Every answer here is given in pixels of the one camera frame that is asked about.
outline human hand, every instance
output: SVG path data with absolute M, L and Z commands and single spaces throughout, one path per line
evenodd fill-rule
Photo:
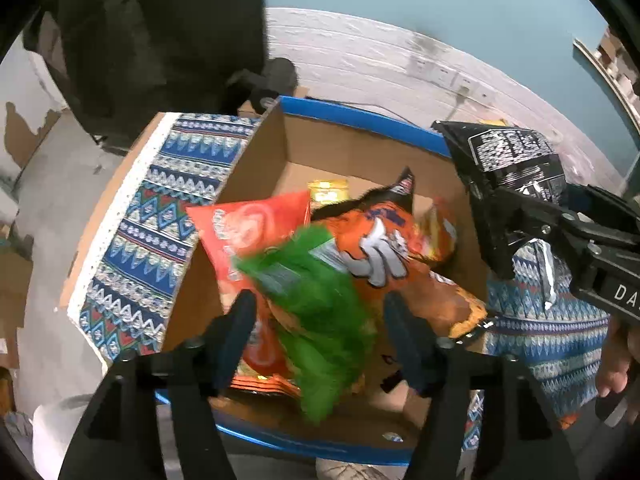
M 611 316 L 601 359 L 595 379 L 598 395 L 606 397 L 612 391 L 617 394 L 622 392 L 626 388 L 627 372 L 633 361 L 640 362 L 640 326 L 629 328 Z M 626 418 L 629 423 L 632 424 L 639 413 L 640 399 L 628 399 Z

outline white lace trim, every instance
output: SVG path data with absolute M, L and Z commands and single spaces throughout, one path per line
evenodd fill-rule
M 158 126 L 156 126 L 156 129 L 142 147 L 142 150 L 140 150 L 140 154 L 136 157 L 136 160 L 133 161 L 131 169 L 124 177 L 120 188 L 117 190 L 104 218 L 100 222 L 94 239 L 91 241 L 86 258 L 82 263 L 82 269 L 78 274 L 76 285 L 71 293 L 69 305 L 66 309 L 66 314 L 82 333 L 84 333 L 84 331 L 80 327 L 79 318 L 86 294 L 89 290 L 89 283 L 94 278 L 98 264 L 107 251 L 111 240 L 113 240 L 113 235 L 118 229 L 120 221 L 124 218 L 133 195 L 140 187 L 140 184 L 142 184 L 149 166 L 162 148 L 164 141 L 169 136 L 172 126 L 179 117 L 180 113 L 178 112 L 166 113 Z M 93 341 L 91 341 L 91 346 L 94 347 L 104 365 L 104 358 L 95 348 Z

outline electrical outlet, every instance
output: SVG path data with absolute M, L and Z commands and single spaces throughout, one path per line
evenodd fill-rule
M 442 86 L 443 88 L 451 88 L 453 80 L 455 79 L 457 74 L 458 72 L 456 70 L 453 70 L 448 66 L 434 63 L 429 81 L 435 83 L 436 85 Z
M 495 93 L 495 88 L 478 82 L 476 90 L 472 94 L 470 94 L 469 97 L 471 97 L 474 101 L 480 103 L 481 105 L 491 106 L 492 104 L 494 104 Z
M 451 83 L 451 89 L 456 94 L 466 97 L 471 97 L 479 86 L 479 81 L 463 73 L 459 73 Z
M 430 59 L 413 54 L 409 59 L 409 65 L 406 74 L 411 77 L 428 81 L 436 64 Z

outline gray floor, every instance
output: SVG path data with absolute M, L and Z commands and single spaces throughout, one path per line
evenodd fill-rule
M 94 351 L 56 308 L 84 226 L 121 160 L 100 150 L 66 113 L 18 183 L 18 233 L 34 238 L 15 392 L 28 415 L 44 402 L 94 391 L 102 377 Z

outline green snack bag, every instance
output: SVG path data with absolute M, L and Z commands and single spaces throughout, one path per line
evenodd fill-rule
M 310 225 L 279 248 L 234 264 L 299 322 L 298 330 L 280 326 L 278 336 L 302 393 L 302 411 L 320 422 L 362 373 L 375 339 L 333 235 Z

